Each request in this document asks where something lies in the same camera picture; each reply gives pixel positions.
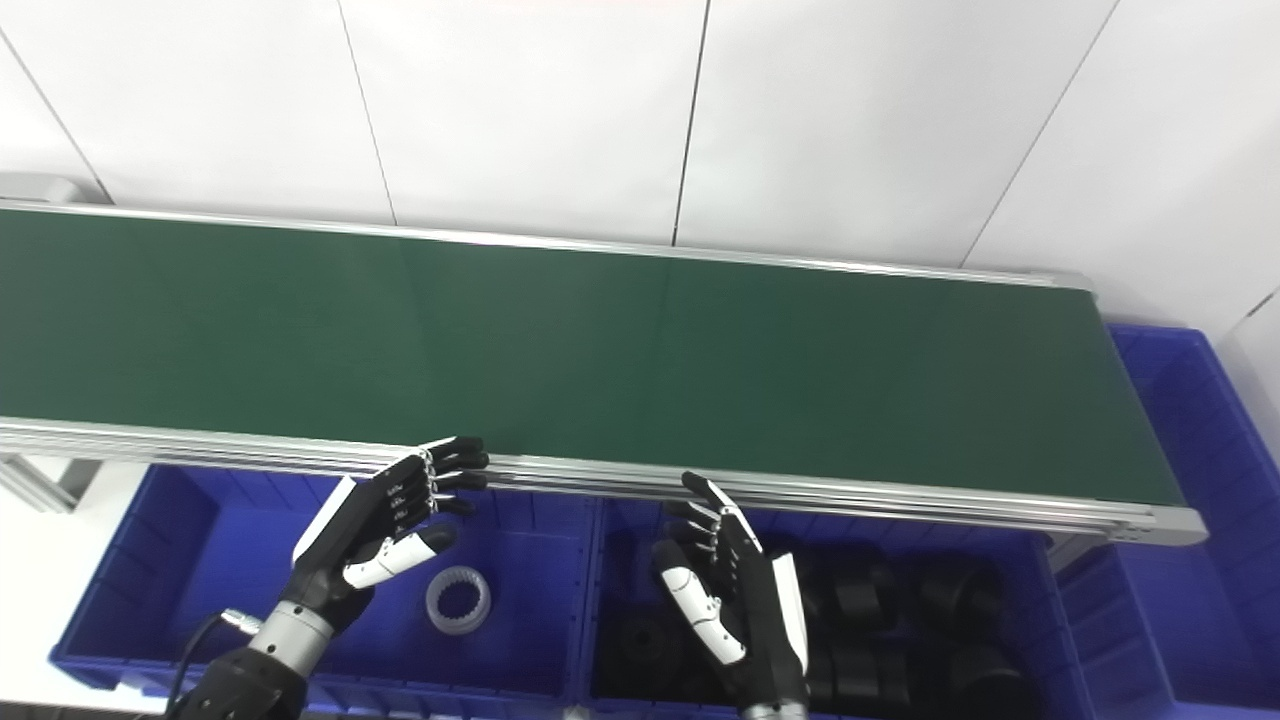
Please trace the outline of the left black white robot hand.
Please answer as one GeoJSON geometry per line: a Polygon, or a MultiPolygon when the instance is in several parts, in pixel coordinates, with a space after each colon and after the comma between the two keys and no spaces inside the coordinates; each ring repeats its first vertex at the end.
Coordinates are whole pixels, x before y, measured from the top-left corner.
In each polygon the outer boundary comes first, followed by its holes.
{"type": "Polygon", "coordinates": [[[463,491],[486,487],[489,456],[477,437],[410,450],[364,480],[339,480],[294,547],[280,600],[320,618],[339,635],[371,603],[374,588],[452,548],[465,518],[463,491]]]}

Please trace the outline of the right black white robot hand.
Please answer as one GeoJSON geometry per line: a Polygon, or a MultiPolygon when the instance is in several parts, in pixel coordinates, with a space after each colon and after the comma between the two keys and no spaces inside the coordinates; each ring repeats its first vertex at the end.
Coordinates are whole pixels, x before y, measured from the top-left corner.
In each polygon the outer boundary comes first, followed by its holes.
{"type": "Polygon", "coordinates": [[[741,719],[806,719],[808,635],[795,557],[772,553],[714,482],[684,471],[691,500],[652,548],[655,583],[713,662],[741,719]]]}

